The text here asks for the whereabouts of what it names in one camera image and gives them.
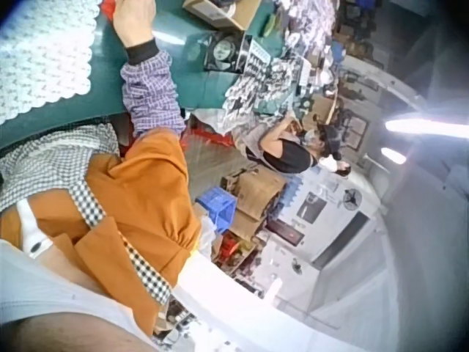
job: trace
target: checkered shirt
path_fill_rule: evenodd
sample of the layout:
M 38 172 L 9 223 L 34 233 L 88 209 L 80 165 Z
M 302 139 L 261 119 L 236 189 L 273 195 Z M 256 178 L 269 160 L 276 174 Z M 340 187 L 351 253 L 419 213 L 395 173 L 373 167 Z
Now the checkered shirt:
M 117 138 L 110 124 L 54 132 L 14 149 L 0 159 L 4 178 L 0 212 L 33 194 L 63 188 L 70 193 L 88 226 L 97 226 L 106 212 L 85 181 L 93 153 L 118 153 Z M 165 304 L 171 295 L 169 283 L 124 236 L 122 241 L 147 292 L 158 303 Z
M 160 51 L 138 65 L 125 64 L 121 69 L 124 105 L 132 117 L 135 136 L 156 127 L 169 128 L 179 136 L 185 130 L 170 67 L 171 57 Z

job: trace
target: orange jacket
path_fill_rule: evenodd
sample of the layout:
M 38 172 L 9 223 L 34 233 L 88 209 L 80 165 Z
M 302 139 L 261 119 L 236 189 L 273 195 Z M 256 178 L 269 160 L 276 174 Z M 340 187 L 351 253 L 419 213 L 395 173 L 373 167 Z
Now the orange jacket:
M 179 140 L 160 129 L 138 140 L 123 161 L 95 155 L 86 180 L 107 217 L 90 230 L 67 191 L 54 189 L 29 198 L 39 228 L 110 297 L 130 307 L 137 324 L 151 335 L 159 305 L 137 276 L 119 232 L 176 285 L 200 233 Z M 0 236 L 21 248 L 16 207 L 1 216 Z

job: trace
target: black top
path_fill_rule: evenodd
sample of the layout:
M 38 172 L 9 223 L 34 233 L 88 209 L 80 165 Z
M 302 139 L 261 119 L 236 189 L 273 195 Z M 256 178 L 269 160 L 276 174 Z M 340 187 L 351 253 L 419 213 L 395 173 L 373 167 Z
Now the black top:
M 275 170 L 284 174 L 299 174 L 317 164 L 316 159 L 314 159 L 313 156 L 309 154 L 308 150 L 301 145 L 286 139 L 281 139 L 281 142 L 283 152 L 280 158 L 267 152 L 264 152 L 263 154 L 266 162 L 268 162 Z M 260 160 L 255 158 L 254 154 L 248 148 L 246 152 L 249 160 L 260 162 Z

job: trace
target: fluorescent light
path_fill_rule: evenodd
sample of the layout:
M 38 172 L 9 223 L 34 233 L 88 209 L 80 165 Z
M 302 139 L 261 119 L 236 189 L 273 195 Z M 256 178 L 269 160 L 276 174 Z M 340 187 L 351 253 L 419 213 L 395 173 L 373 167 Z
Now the fluorescent light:
M 153 35 L 155 36 L 156 39 L 162 40 L 164 42 L 167 42 L 169 44 L 174 44 L 174 45 L 184 45 L 185 41 L 178 38 L 174 37 L 172 35 L 163 33 L 163 32 L 157 32 L 153 31 Z
M 407 160 L 407 158 L 403 156 L 401 153 L 398 153 L 397 151 L 389 149 L 389 148 L 381 148 L 381 153 L 386 158 L 391 159 L 393 162 L 395 162 L 398 165 L 402 165 Z
M 456 125 L 424 119 L 402 119 L 387 121 L 389 131 L 415 134 L 437 134 L 469 139 L 469 125 Z

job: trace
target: black cuff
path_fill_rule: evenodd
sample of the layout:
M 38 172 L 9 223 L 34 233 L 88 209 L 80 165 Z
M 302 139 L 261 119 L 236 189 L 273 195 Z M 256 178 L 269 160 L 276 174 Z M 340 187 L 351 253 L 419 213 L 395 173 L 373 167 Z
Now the black cuff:
M 127 49 L 129 65 L 138 65 L 139 63 L 154 57 L 159 50 L 154 39 L 148 42 L 131 46 Z

